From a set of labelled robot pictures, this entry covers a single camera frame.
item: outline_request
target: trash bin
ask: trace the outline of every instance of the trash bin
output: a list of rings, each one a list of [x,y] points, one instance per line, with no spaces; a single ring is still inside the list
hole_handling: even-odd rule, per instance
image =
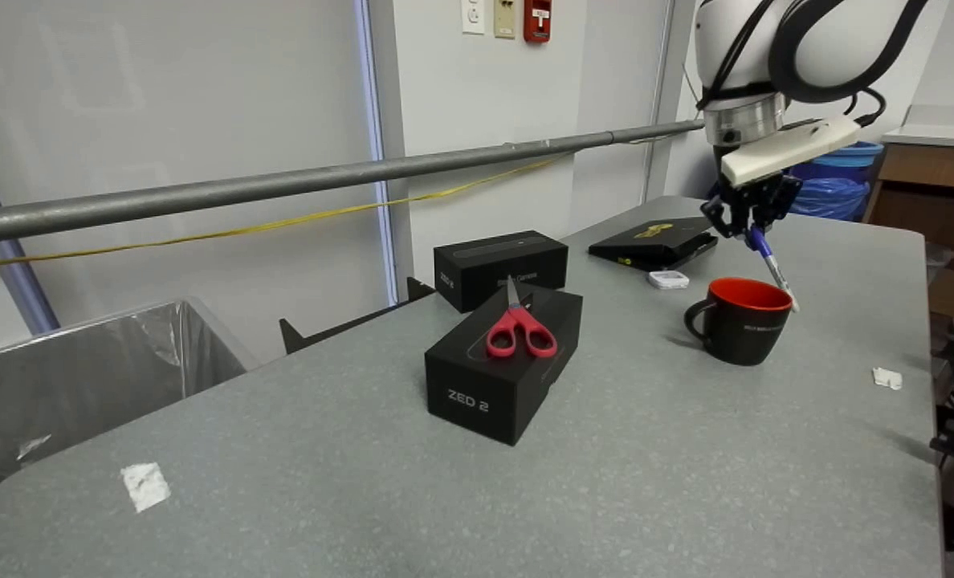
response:
[[[0,479],[241,371],[190,301],[0,351]]]
[[[840,148],[793,166],[793,176],[798,178],[798,196],[793,203],[793,210],[857,220],[864,215],[869,176],[881,155],[884,155],[884,145],[857,141],[850,148]]]

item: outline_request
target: metal railing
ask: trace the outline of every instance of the metal railing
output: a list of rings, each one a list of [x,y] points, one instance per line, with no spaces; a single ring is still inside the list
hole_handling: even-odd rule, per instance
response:
[[[704,123],[638,126],[638,128],[587,130],[587,134],[568,134],[568,139],[516,141],[516,145],[498,145],[498,148],[397,156],[397,160],[365,160],[365,162],[313,166],[313,170],[292,170],[292,172],[215,178],[215,181],[184,181],[184,186],[154,186],[154,189],[129,189],[129,192],[106,192],[106,196],[4,205],[0,241],[112,223],[112,220],[136,220],[136,218],[154,218],[154,215],[173,215],[173,210],[200,210],[215,205],[241,205],[241,203],[259,203],[259,199],[280,199],[280,196],[302,196],[302,192],[360,186],[375,178],[403,178],[420,172],[466,170],[483,162],[574,155],[584,148],[684,134],[684,130],[697,130],[700,126]]]

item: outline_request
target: mug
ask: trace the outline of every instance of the mug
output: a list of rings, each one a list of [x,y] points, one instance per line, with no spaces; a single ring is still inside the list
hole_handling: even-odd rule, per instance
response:
[[[687,329],[704,339],[704,351],[735,362],[758,366],[780,338],[793,297],[768,282],[723,277],[713,279],[707,297],[687,308]]]

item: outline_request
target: label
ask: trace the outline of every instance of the label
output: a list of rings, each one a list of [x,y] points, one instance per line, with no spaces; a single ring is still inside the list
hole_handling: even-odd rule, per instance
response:
[[[440,282],[442,282],[446,290],[453,290],[453,279],[450,279],[446,272],[440,272]]]
[[[894,388],[894,392],[902,388],[902,375],[894,371],[894,369],[885,369],[885,366],[873,366],[873,369],[869,369],[869,378],[873,378],[873,384],[881,384],[881,388]]]
[[[477,415],[489,415],[489,401],[483,401],[474,396],[466,396],[466,392],[455,392],[455,388],[446,388],[446,401],[461,404],[470,411],[477,411]]]
[[[672,220],[657,220],[657,223],[650,223],[650,228],[643,228],[636,238],[660,238],[666,231],[672,231],[673,223]]]
[[[741,325],[741,329],[751,329],[751,332],[777,332],[780,326],[771,326],[771,325]]]
[[[158,463],[136,463],[123,467],[123,482],[136,513],[144,513],[170,498]]]

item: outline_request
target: gray table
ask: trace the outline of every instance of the gray table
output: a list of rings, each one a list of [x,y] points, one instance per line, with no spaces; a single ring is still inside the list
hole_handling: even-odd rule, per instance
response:
[[[423,411],[420,353],[460,320],[426,297],[6,479],[0,578],[939,573],[922,241],[784,220],[804,315],[740,369],[682,326],[710,277],[764,277],[740,245],[684,291],[584,257],[682,210],[571,241],[580,351],[516,447]],[[129,463],[158,463],[173,498],[136,513]]]

